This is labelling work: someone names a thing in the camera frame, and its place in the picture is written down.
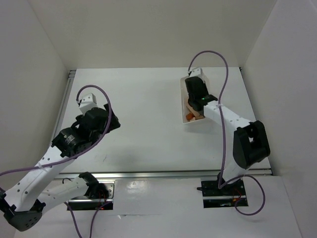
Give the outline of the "white plastic bin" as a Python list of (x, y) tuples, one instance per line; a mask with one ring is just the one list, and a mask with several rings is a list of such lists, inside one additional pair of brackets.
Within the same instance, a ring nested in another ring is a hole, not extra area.
[[(189, 78), (189, 76), (185, 76), (183, 78), (180, 79), (180, 92), (181, 92), (181, 107), (182, 107), (182, 121), (184, 124), (186, 123), (192, 123), (195, 122), (194, 121), (187, 121), (186, 120), (186, 115), (188, 114), (188, 109), (186, 106), (189, 106), (188, 104), (188, 92), (187, 92), (187, 88), (185, 85), (185, 79)], [(209, 84), (209, 79), (205, 76), (205, 74), (203, 73), (203, 77), (201, 78), (203, 80), (203, 82), (206, 84), (206, 87), (208, 89), (209, 92), (209, 88), (210, 88), (210, 84)], [(217, 98), (215, 98), (214, 96), (211, 96), (211, 101), (212, 100), (216, 100)], [(203, 110), (199, 112), (201, 115), (204, 116), (204, 112)]]

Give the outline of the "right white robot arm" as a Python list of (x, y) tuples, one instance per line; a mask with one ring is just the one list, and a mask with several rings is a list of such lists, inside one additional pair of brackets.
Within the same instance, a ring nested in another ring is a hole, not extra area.
[(217, 176), (217, 190), (228, 189), (255, 163), (270, 155), (265, 126), (245, 119), (219, 103), (198, 76), (185, 79), (188, 105), (203, 117), (219, 124), (223, 135), (223, 162)]

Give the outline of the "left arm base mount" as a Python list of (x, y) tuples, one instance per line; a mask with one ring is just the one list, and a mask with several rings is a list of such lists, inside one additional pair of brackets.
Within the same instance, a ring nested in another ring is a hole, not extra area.
[(95, 211), (101, 206), (101, 210), (113, 209), (113, 197), (115, 189), (115, 181), (102, 179), (99, 180), (102, 187), (98, 191), (95, 191), (93, 195), (81, 195), (68, 200), (68, 204), (74, 211)]

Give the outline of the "long light wood block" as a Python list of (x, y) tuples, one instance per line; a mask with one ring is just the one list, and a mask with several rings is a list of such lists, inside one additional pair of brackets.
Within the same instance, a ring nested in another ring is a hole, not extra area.
[(191, 121), (194, 121), (194, 120), (200, 120), (200, 119), (204, 119), (205, 117), (203, 115), (201, 115), (199, 112), (195, 111), (191, 106), (186, 106), (187, 109), (188, 109), (188, 114), (189, 113), (192, 113), (195, 115), (195, 118), (192, 119)]

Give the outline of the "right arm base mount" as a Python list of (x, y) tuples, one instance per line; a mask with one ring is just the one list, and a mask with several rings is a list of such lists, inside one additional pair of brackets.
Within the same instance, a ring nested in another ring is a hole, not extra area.
[(234, 184), (226, 185), (218, 189), (218, 183), (215, 180), (201, 181), (201, 186), (196, 190), (200, 191), (203, 196), (204, 208), (225, 208), (237, 206), (248, 206), (246, 191), (242, 180)]

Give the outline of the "orange arch block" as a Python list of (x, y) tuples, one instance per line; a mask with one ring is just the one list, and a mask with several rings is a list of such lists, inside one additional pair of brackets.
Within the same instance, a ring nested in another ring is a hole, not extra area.
[(187, 120), (187, 121), (191, 121), (191, 120), (194, 119), (194, 118), (195, 118), (195, 115), (192, 114), (192, 113), (189, 113), (189, 114), (186, 115), (186, 120)]

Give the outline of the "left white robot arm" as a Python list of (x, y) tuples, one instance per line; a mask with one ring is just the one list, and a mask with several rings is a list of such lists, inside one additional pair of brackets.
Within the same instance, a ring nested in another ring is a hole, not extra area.
[(0, 210), (7, 222), (23, 232), (37, 224), (47, 211), (74, 197), (106, 201), (109, 190), (90, 172), (80, 173), (54, 188), (47, 187), (64, 168), (117, 128), (120, 123), (108, 104), (78, 115), (71, 127), (61, 130), (53, 139), (45, 155), (23, 179), (1, 191)]

